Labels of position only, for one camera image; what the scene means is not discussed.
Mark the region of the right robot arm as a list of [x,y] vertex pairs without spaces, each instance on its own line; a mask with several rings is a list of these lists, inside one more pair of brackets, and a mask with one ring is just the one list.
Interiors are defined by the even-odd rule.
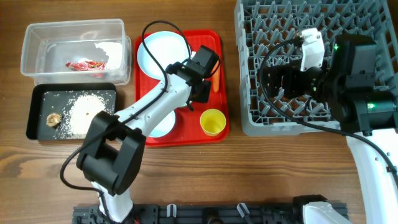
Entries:
[[280,89],[288,98],[304,94],[326,103],[353,155],[368,223],[397,222],[397,97],[374,89],[377,45],[366,35],[335,38],[332,60],[323,59],[322,38],[300,34],[300,65],[269,67],[257,74],[270,101]]

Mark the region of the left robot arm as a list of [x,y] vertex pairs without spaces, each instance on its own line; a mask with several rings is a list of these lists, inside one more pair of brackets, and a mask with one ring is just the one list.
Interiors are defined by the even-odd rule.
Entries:
[[209,78],[219,60],[201,45],[185,63],[168,65],[166,78],[132,106],[93,118],[76,166],[98,191],[99,211],[109,221],[122,223],[133,209],[129,187],[141,167],[148,135],[178,107],[208,101]]

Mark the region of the red serving tray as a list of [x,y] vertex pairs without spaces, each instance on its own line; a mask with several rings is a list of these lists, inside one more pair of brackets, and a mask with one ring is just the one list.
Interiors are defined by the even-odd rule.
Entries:
[[[215,31],[209,29],[185,30],[183,33],[193,50],[198,50],[201,45],[205,45],[223,58],[221,39]],[[163,137],[147,138],[147,147],[181,146],[217,142],[223,140],[229,134],[229,123],[227,123],[224,130],[216,136],[206,135],[200,126],[201,114],[208,109],[218,109],[223,112],[226,119],[229,118],[226,84],[224,81],[224,66],[221,66],[219,70],[219,90],[217,92],[210,92],[209,101],[207,103],[193,102],[193,111],[190,111],[186,107],[177,108],[175,110],[176,122],[173,129]]]

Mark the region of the yellow plastic cup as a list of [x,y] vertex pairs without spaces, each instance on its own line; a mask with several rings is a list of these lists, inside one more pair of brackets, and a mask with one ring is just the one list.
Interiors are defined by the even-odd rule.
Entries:
[[207,136],[219,135],[226,124],[226,116],[217,109],[208,109],[200,116],[200,126]]

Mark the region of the red wrapper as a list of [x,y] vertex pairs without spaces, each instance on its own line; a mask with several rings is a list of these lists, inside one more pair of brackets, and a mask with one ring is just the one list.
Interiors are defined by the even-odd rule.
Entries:
[[65,64],[67,68],[77,72],[87,72],[87,71],[100,71],[104,70],[106,64],[104,62],[97,62],[92,60],[84,60],[82,62],[68,62]]

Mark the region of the small light blue bowl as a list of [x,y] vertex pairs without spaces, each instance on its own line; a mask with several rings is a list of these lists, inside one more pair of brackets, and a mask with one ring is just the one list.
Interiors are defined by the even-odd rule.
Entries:
[[170,112],[149,134],[151,138],[161,138],[174,128],[176,122],[175,112]]

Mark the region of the black plastic tray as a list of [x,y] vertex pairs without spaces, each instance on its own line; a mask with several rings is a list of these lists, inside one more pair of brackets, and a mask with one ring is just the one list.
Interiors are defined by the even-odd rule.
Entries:
[[31,140],[44,141],[37,138],[39,126],[39,113],[42,106],[43,94],[46,91],[68,91],[68,90],[114,90],[117,91],[112,83],[69,83],[69,84],[40,84],[37,85],[32,92],[30,104],[29,118],[26,128],[26,136]]

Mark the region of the grey dishwasher rack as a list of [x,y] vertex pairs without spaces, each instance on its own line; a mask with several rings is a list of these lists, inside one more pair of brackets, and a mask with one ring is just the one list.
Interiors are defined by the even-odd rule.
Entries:
[[275,45],[304,29],[322,33],[325,60],[331,60],[335,37],[361,34],[377,43],[377,90],[397,94],[397,37],[387,1],[237,1],[234,28],[239,54],[240,105],[243,132],[248,136],[289,136],[311,128],[279,115],[265,100],[257,68]]

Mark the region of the brown food scrap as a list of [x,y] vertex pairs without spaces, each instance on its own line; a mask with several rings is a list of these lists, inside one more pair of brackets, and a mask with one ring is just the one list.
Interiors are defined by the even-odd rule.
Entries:
[[60,125],[63,116],[58,113],[51,113],[47,116],[46,125],[51,128],[56,128]]

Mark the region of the clear plastic bin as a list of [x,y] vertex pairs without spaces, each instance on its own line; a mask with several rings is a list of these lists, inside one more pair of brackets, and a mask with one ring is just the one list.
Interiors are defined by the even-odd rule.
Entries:
[[[92,60],[108,61],[95,43],[119,42],[123,46],[122,64],[118,69],[77,72],[66,63]],[[131,40],[120,19],[95,19],[31,24],[22,46],[21,73],[44,83],[100,83],[125,85],[131,74]]]

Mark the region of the white rice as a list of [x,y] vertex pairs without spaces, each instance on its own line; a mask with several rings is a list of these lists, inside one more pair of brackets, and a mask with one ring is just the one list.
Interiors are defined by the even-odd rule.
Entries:
[[[114,113],[116,92],[114,90],[68,90],[46,91],[43,94],[39,113],[37,138],[83,139],[92,119],[100,112]],[[47,116],[58,113],[63,116],[56,128],[46,125]]]

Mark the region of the orange carrot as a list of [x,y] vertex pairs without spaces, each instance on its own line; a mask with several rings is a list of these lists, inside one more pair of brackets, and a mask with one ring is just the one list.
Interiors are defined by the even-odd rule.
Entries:
[[215,93],[218,92],[220,88],[220,62],[218,62],[213,68],[213,76],[212,76],[212,87]]

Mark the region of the white tissue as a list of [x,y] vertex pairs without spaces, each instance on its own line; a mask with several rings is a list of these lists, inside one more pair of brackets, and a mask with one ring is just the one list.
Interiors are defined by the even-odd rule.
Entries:
[[108,56],[105,63],[105,70],[118,69],[122,64],[123,46],[119,42],[100,42],[95,43],[95,47],[102,49]]

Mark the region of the large light blue plate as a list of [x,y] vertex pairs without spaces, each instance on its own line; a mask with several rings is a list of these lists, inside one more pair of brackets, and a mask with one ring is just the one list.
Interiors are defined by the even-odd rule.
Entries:
[[[169,64],[183,62],[188,58],[187,45],[183,37],[175,32],[155,32],[146,37],[144,42],[164,70]],[[164,79],[161,69],[147,53],[143,44],[140,44],[136,58],[139,68],[147,76],[156,80]]]

